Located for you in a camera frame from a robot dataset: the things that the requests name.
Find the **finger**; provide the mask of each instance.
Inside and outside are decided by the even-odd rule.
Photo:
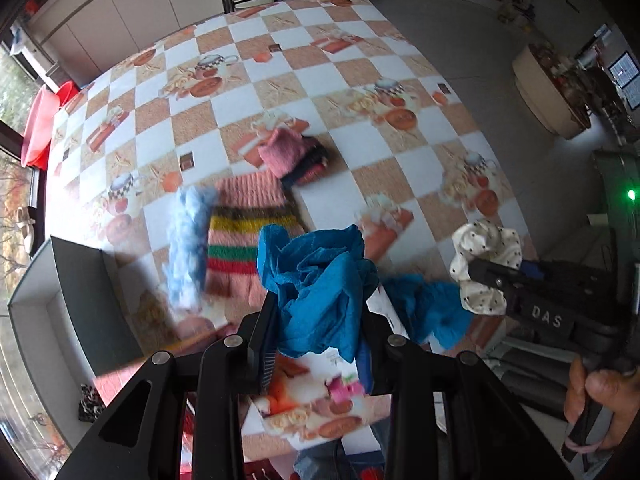
[[[613,413],[631,414],[640,404],[640,379],[636,372],[625,378],[613,370],[599,370],[589,374],[585,388],[591,399],[609,408]]]
[[[575,390],[584,396],[584,381],[587,378],[587,371],[584,369],[582,360],[576,356],[569,368],[569,389]]]
[[[611,421],[611,425],[609,426],[609,431],[607,431],[602,444],[600,444],[600,448],[610,449],[620,444],[620,442],[622,442],[622,439],[626,435],[627,430],[631,426],[632,421],[632,418],[621,415],[614,415],[613,420]]]
[[[575,424],[582,410],[584,410],[584,390],[577,392],[575,389],[569,388],[564,398],[564,417],[571,424]]]

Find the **tiled floor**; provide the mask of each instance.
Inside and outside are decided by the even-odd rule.
[[[461,0],[370,1],[471,112],[513,187],[539,254],[598,210],[602,186],[589,155],[614,142],[595,118],[590,130],[565,140],[530,112],[515,87],[511,61],[534,38]]]

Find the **black handle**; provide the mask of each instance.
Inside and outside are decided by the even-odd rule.
[[[580,417],[572,427],[567,439],[579,447],[599,444],[603,441],[607,431],[609,431],[612,417],[611,410],[586,394],[584,410],[582,410]],[[562,444],[562,456],[567,462],[571,462],[576,454],[577,451],[567,446],[567,441]]]
[[[246,341],[228,336],[207,348],[200,362],[193,432],[193,480],[244,479],[234,370],[246,362]]]

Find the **white sneaker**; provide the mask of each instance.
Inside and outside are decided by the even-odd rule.
[[[15,212],[15,217],[18,222],[20,234],[22,234],[22,238],[24,239],[24,250],[27,251],[27,254],[31,254],[34,239],[33,224],[35,224],[36,221],[29,216],[29,210],[26,207],[19,207]]]

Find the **table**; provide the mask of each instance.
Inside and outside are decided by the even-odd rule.
[[[446,278],[450,235],[482,216],[516,229],[525,256],[534,256],[511,187],[468,110],[375,6],[252,7],[124,60],[55,118],[46,231],[105,251],[145,352],[175,338],[162,273],[175,191],[264,171],[250,154],[260,132],[283,122],[331,154],[324,177],[294,190],[304,224],[344,228],[360,219],[379,242],[380,269]],[[391,234],[369,214],[376,207],[396,219]],[[202,316],[216,328],[226,323],[223,309]],[[500,319],[476,320],[460,348],[482,348],[500,327]]]
[[[513,60],[516,87],[527,106],[550,132],[573,139],[591,128],[584,105],[571,105],[552,81],[552,74],[534,54],[535,45],[528,44]]]

